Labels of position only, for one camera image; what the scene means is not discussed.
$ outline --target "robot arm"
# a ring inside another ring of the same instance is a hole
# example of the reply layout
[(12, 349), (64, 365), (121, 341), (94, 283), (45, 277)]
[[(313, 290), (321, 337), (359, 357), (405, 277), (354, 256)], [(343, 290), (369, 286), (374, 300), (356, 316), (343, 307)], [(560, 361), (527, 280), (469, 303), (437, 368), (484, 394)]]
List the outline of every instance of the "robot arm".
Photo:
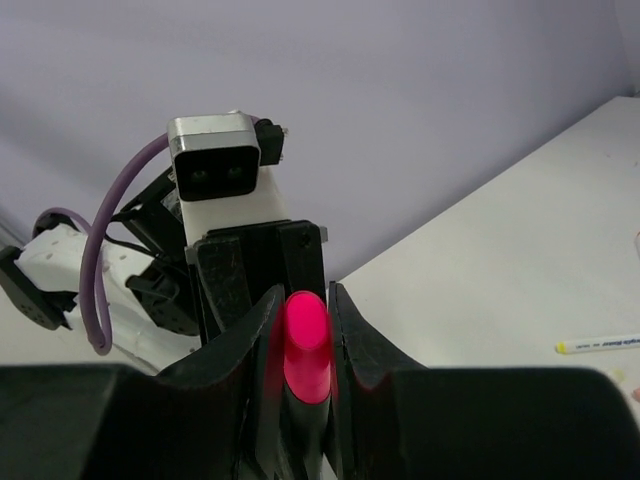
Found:
[[(13, 262), (39, 292), (45, 295), (71, 293), (68, 297), (71, 309), (61, 312), (65, 319), (62, 326), (83, 336), (86, 336), (86, 330), (80, 308), (72, 298), (78, 292), (86, 239), (86, 234), (60, 224), (29, 242)], [(152, 263), (153, 259), (147, 255), (108, 242), (102, 249), (102, 271), (114, 345), (130, 355), (139, 368), (158, 372), (195, 351), (200, 347), (200, 341), (198, 337), (180, 335), (156, 325), (127, 286), (131, 279), (150, 271)], [(3, 281), (3, 287), (14, 305), (23, 309), (23, 304), (12, 296), (12, 286)]]

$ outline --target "pink cap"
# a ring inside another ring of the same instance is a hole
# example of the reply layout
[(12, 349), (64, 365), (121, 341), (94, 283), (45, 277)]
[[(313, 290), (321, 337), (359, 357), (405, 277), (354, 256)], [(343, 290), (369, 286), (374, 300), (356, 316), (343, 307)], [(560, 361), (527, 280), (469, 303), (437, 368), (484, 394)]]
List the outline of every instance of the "pink cap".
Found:
[(329, 314), (311, 292), (296, 292), (285, 305), (284, 378), (298, 400), (324, 402), (331, 389)]

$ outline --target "white table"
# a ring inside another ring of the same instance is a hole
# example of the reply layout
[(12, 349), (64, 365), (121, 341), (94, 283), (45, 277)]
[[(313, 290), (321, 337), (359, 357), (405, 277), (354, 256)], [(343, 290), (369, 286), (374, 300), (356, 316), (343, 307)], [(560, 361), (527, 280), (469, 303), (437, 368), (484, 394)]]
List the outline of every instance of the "white table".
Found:
[(640, 420), (640, 348), (558, 341), (640, 332), (640, 99), (616, 98), (343, 281), (428, 366), (621, 369)]

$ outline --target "purple cable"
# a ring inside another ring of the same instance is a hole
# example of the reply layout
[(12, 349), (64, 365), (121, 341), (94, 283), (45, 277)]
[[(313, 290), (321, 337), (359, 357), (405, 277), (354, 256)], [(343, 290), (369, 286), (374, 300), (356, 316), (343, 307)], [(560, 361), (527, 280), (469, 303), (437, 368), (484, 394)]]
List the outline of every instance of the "purple cable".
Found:
[[(92, 285), (97, 281), (98, 277), (102, 280), (102, 272), (98, 272), (98, 264), (100, 263), (100, 248), (107, 233), (107, 228), (111, 222), (111, 217), (118, 208), (118, 204), (124, 193), (126, 192), (133, 179), (140, 173), (144, 166), (149, 163), (156, 155), (169, 146), (167, 134), (160, 135), (151, 141), (147, 146), (140, 150), (124, 167), (111, 188), (104, 197), (96, 218), (93, 221), (87, 243), (84, 247), (82, 255), (82, 264), (80, 266), (80, 285)], [(93, 289), (80, 288), (78, 295), (80, 302), (80, 312), (85, 325), (91, 325), (92, 331), (99, 327), (100, 320), (96, 311), (96, 298)], [(93, 345), (94, 350), (100, 355), (106, 355), (111, 350), (111, 325), (109, 325), (109, 335), (106, 333), (102, 336), (99, 343), (94, 343), (89, 337), (89, 341)]]
[[(79, 213), (62, 207), (54, 207), (42, 212), (38, 217), (38, 220), (36, 221), (36, 225), (41, 219), (52, 214), (64, 215), (66, 217), (69, 217), (80, 227), (81, 230), (84, 230), (87, 235), (89, 235), (91, 232), (91, 225)], [(35, 237), (37, 233), (38, 232), (34, 227), (33, 236)], [(102, 266), (101, 254), (98, 255), (97, 263), (98, 265)], [(89, 339), (89, 343), (93, 345), (94, 350), (100, 355), (106, 355), (111, 349), (112, 335), (111, 316), (109, 315), (109, 302), (107, 301), (107, 293), (104, 289), (102, 268), (100, 268), (99, 270), (96, 269), (94, 279), (95, 280), (92, 282), (82, 282), (82, 280), (80, 280), (80, 284), (78, 286), (78, 295), (81, 295), (83, 291), (88, 292), (88, 294), (91, 295), (92, 298), (94, 298), (95, 295), (95, 301), (98, 305), (98, 311), (100, 312), (100, 321), (90, 322), (84, 315), (82, 315), (82, 322), (84, 323), (84, 328), (87, 331), (87, 338)]]

